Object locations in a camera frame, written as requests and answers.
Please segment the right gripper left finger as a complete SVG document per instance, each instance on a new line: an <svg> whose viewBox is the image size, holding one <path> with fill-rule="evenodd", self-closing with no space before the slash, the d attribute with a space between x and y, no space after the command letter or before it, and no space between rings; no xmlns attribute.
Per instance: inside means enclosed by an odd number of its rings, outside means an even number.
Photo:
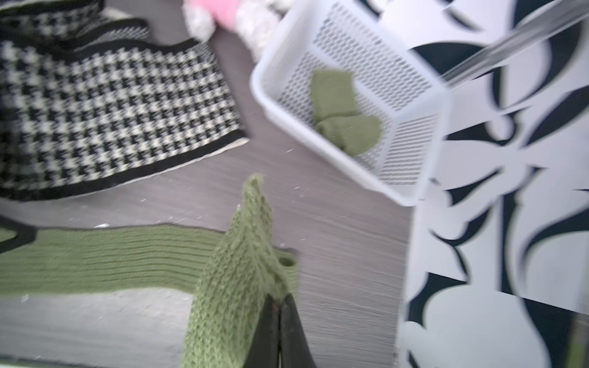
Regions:
<svg viewBox="0 0 589 368"><path fill-rule="evenodd" d="M268 294L243 368L279 367L279 303Z"/></svg>

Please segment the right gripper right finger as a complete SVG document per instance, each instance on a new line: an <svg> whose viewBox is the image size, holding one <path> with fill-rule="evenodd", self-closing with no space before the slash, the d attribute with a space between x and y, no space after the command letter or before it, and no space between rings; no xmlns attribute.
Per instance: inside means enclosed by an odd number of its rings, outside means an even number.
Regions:
<svg viewBox="0 0 589 368"><path fill-rule="evenodd" d="M281 368L317 367L292 294L283 300L280 308L279 358Z"/></svg>

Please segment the green knitted scarf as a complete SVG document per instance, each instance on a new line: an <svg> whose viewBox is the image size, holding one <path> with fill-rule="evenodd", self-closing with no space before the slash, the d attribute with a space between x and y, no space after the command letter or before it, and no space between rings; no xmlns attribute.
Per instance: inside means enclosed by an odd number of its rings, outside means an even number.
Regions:
<svg viewBox="0 0 589 368"><path fill-rule="evenodd" d="M1 220L1 293L93 294L167 288L193 298L185 367L243 367L265 298L297 285L295 258L273 244L262 178L244 185L226 232L162 224L36 228Z"/></svg>
<svg viewBox="0 0 589 368"><path fill-rule="evenodd" d="M314 70L311 106L315 130L348 156L364 154L380 142L382 122L376 116L360 112L351 72Z"/></svg>

